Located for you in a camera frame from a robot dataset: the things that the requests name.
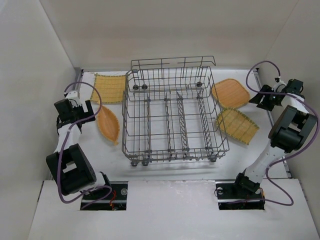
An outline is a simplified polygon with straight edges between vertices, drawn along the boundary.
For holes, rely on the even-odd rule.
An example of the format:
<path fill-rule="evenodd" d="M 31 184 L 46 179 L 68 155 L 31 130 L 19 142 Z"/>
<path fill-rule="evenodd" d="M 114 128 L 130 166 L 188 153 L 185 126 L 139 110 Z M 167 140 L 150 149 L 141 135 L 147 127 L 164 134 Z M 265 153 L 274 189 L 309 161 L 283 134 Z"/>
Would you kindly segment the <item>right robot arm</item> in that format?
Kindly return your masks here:
<path fill-rule="evenodd" d="M 243 172 L 237 175 L 234 186 L 242 191 L 255 193 L 260 188 L 266 170 L 272 163 L 292 151 L 299 150 L 317 123 L 317 117 L 303 105 L 303 82 L 290 79 L 287 83 L 280 77 L 271 87 L 263 85 L 261 90 L 249 100 L 258 108 L 272 111 L 275 106 L 283 108 L 268 134 L 268 144 L 259 157 Z"/>

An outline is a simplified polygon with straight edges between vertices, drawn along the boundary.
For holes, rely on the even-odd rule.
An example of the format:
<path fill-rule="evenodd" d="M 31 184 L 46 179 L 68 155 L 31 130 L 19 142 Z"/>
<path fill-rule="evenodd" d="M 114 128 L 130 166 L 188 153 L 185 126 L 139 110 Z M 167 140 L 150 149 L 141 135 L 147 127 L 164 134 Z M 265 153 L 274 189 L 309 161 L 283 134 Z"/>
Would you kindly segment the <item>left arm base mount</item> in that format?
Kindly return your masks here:
<path fill-rule="evenodd" d="M 125 211 L 127 209 L 128 182 L 111 182 L 111 193 L 104 197 L 110 190 L 99 189 L 84 195 L 81 200 L 81 211 Z"/>

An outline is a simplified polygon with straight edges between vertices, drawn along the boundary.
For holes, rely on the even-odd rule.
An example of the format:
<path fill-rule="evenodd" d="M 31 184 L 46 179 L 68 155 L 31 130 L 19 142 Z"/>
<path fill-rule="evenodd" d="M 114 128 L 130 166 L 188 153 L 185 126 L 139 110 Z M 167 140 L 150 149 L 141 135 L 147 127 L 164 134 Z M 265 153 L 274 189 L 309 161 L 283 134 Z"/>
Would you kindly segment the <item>orange rounded woven plate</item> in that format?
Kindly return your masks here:
<path fill-rule="evenodd" d="M 226 78 L 215 83 L 211 92 L 223 108 L 238 109 L 246 105 L 251 97 L 247 89 L 234 78 Z"/>

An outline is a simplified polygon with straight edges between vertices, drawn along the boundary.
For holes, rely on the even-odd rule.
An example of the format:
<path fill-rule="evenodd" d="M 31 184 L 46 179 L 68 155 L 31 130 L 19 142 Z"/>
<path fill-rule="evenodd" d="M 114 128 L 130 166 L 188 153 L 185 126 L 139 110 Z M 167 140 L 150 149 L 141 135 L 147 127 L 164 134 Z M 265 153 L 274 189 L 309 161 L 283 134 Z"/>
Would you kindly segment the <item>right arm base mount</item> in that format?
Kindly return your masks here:
<path fill-rule="evenodd" d="M 217 181 L 214 194 L 218 200 L 219 210 L 261 210 L 265 209 L 265 201 L 261 190 L 251 192 L 233 181 Z"/>

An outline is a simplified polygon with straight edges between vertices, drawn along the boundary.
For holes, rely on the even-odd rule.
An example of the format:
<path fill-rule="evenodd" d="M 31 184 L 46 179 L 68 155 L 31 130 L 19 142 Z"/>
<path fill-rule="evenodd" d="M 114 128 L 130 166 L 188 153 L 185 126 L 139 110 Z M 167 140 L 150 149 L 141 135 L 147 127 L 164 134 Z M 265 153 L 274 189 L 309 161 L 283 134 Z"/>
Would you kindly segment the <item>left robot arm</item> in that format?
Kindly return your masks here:
<path fill-rule="evenodd" d="M 80 193 L 83 196 L 100 192 L 108 196 L 112 192 L 108 177 L 93 169 L 79 145 L 83 124 L 96 120 L 91 102 L 86 100 L 84 103 L 87 110 L 72 99 L 54 103 L 58 112 L 58 143 L 54 152 L 46 157 L 46 163 L 64 203 L 68 202 L 64 196 L 70 194 Z"/>

